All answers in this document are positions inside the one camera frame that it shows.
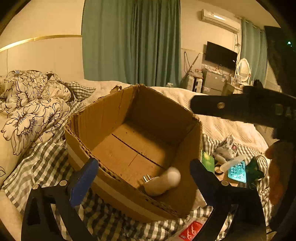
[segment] human hand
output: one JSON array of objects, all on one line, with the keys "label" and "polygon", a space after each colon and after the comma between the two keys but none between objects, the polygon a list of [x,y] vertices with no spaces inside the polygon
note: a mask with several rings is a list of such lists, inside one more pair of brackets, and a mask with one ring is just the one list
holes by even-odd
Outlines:
[{"label": "human hand", "polygon": [[276,205],[285,192],[291,174],[292,163],[295,161],[293,145],[291,143],[276,142],[267,149],[265,156],[271,159],[268,170],[270,177],[269,199],[273,205]]}]

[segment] bedding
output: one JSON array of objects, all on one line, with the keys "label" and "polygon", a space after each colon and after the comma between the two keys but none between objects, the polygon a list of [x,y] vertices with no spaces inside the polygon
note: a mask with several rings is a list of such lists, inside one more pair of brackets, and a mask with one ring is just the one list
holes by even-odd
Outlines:
[{"label": "bedding", "polygon": [[19,158],[49,140],[67,118],[71,94],[53,73],[11,71],[1,78],[0,185]]},{"label": "bedding", "polygon": [[[51,76],[53,78],[56,76],[57,82],[60,81],[57,75],[54,73],[51,74],[54,75]],[[129,86],[128,84],[116,81],[92,82],[87,80],[82,80],[79,83],[67,83],[66,85],[70,90],[69,92],[73,93],[74,98],[70,97],[71,101],[69,97],[67,100],[64,100],[69,106],[65,118],[92,103],[95,99],[108,94],[115,85],[121,85],[123,88]],[[189,101],[192,95],[196,94],[178,88],[153,88],[180,103],[185,108],[189,108]],[[203,124],[203,145],[204,150],[208,154],[211,154],[215,146],[229,134],[233,135],[235,143],[239,146],[239,150],[241,153],[247,154],[248,158],[251,158],[252,155],[262,153],[267,149],[266,142],[252,124],[232,122],[214,117],[197,117]],[[32,185],[35,183],[43,187],[56,185],[62,179],[69,179],[73,173],[73,169],[67,162],[67,146],[63,138],[64,124],[65,122],[61,123],[55,129],[53,135],[49,139],[46,139],[46,141],[33,143],[31,148],[21,158],[20,164],[3,183],[2,190],[21,214],[24,212]],[[260,168],[266,170],[268,167],[262,164]],[[258,182],[256,185],[263,205],[266,225],[268,225],[270,219],[271,208],[268,198],[268,184],[269,178],[266,176],[264,180]],[[59,211],[55,209],[54,205],[52,205],[52,209],[63,237],[66,240],[71,240],[60,218]],[[208,217],[212,211],[212,207],[199,207],[192,210],[187,219],[146,224],[126,217],[120,211],[104,203],[98,195],[89,190],[81,205],[76,207],[76,210],[90,233],[97,236],[99,240],[166,240],[192,217]],[[225,236],[231,220],[232,216],[229,215],[217,240]]]}]

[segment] gray cabinet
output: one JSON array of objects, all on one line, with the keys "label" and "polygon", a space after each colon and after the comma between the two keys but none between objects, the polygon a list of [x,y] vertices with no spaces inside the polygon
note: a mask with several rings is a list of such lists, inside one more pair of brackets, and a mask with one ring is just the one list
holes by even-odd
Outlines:
[{"label": "gray cabinet", "polygon": [[202,92],[208,95],[221,95],[226,78],[223,75],[203,70]]}]

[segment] blue gripper pad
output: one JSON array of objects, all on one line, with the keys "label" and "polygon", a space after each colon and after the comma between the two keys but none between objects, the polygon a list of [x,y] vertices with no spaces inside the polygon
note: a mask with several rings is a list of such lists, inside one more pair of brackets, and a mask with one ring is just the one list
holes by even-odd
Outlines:
[{"label": "blue gripper pad", "polygon": [[98,173],[98,168],[99,163],[95,158],[90,158],[82,167],[77,182],[71,188],[69,201],[72,207],[80,205]]},{"label": "blue gripper pad", "polygon": [[230,179],[246,183],[247,182],[246,163],[244,161],[241,161],[237,165],[231,167],[228,170],[228,177]]}]

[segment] cardboard box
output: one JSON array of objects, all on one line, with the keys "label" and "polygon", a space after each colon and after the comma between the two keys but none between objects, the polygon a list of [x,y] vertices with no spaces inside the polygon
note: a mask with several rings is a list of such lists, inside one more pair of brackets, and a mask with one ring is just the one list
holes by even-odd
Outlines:
[{"label": "cardboard box", "polygon": [[[144,85],[96,100],[65,127],[72,167],[79,170],[89,157],[98,159],[93,191],[140,222],[189,214],[197,190],[189,162],[200,157],[201,134],[201,123],[190,111]],[[147,196],[143,176],[159,176],[170,166],[181,173],[178,187]]]}]

